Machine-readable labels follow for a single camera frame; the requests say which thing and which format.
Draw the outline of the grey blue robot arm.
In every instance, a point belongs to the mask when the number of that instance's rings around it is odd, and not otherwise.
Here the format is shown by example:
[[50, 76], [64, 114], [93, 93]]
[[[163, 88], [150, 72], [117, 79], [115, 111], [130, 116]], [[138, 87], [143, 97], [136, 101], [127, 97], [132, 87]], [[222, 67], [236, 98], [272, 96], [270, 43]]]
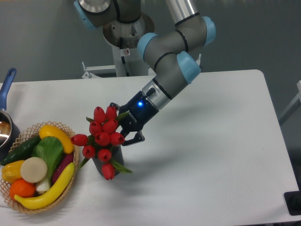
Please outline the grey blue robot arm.
[[118, 77], [147, 75], [149, 70], [155, 73], [127, 104], [118, 106], [119, 113], [127, 113], [121, 122], [121, 134], [135, 133], [124, 145], [144, 140], [144, 125], [200, 74], [199, 62], [189, 52], [216, 37], [214, 22], [200, 16], [193, 1], [168, 0], [166, 4], [175, 30], [159, 36], [154, 32], [152, 19], [142, 12], [139, 0], [74, 2], [87, 28], [103, 29]]

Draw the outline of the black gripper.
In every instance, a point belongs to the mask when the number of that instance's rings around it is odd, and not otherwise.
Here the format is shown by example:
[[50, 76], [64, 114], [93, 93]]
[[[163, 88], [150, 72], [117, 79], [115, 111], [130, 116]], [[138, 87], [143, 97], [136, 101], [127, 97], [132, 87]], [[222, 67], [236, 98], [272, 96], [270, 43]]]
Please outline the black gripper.
[[115, 107], [116, 111], [119, 111], [119, 114], [127, 113], [127, 116], [120, 121], [122, 127], [121, 133], [137, 131], [134, 137], [130, 140], [125, 140], [122, 146], [143, 142], [145, 137], [141, 130], [144, 125], [159, 112], [159, 109], [147, 99], [146, 94], [142, 91], [139, 91], [123, 106], [119, 106], [113, 102], [110, 103], [110, 106]]

